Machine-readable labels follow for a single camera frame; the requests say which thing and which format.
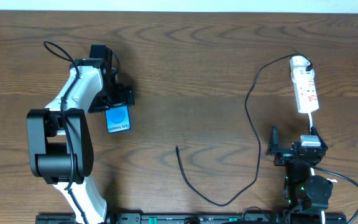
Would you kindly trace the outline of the blue Galaxy smartphone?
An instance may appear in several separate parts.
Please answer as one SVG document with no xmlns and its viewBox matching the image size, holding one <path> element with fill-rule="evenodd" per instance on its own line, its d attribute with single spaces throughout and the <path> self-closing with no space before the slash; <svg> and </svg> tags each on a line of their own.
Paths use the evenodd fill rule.
<svg viewBox="0 0 358 224">
<path fill-rule="evenodd" d="M 127 131 L 131 128 L 128 106 L 111 108 L 105 111 L 105 118 L 109 134 Z"/>
</svg>

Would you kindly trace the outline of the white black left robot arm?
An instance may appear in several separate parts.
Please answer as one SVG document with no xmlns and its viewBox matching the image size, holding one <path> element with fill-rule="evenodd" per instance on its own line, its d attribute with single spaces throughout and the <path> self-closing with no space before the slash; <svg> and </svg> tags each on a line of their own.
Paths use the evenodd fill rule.
<svg viewBox="0 0 358 224">
<path fill-rule="evenodd" d="M 131 86 L 117 82 L 117 55 L 105 45 L 92 45 L 87 58 L 59 58 L 71 63 L 60 93 L 43 109 L 26 117 L 30 169 L 53 185 L 73 209 L 71 215 L 37 215 L 36 223 L 117 223 L 91 176 L 94 150 L 86 116 L 106 115 L 109 133 L 130 129 L 128 108 L 134 105 Z"/>
</svg>

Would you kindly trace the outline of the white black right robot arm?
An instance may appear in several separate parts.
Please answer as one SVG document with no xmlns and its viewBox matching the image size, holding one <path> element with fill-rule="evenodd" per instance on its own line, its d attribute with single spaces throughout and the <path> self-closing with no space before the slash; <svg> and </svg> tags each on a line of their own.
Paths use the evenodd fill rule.
<svg viewBox="0 0 358 224">
<path fill-rule="evenodd" d="M 285 167 L 283 193 L 294 212 L 319 213 L 328 208 L 333 184 L 311 173 L 311 169 L 321 162 L 327 150 L 328 146 L 316 128 L 311 128 L 311 134 L 300 136 L 300 140 L 293 142 L 290 148 L 279 146 L 278 130 L 275 126 L 272 128 L 267 153 L 275 157 L 275 166 Z"/>
</svg>

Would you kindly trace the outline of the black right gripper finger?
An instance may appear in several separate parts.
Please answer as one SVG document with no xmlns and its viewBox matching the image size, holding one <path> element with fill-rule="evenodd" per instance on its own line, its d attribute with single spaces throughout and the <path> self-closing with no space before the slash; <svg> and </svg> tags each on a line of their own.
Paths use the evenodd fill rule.
<svg viewBox="0 0 358 224">
<path fill-rule="evenodd" d="M 280 152 L 279 141 L 278 141 L 278 130 L 276 126 L 273 126 L 266 155 L 274 156 L 278 152 Z"/>
<path fill-rule="evenodd" d="M 319 135 L 317 129 L 314 126 L 311 127 L 311 134 L 318 137 L 318 139 L 319 139 L 319 141 L 321 143 L 321 148 L 322 149 L 327 149 L 328 148 L 328 146 L 323 141 L 323 139 L 321 138 L 321 136 Z"/>
</svg>

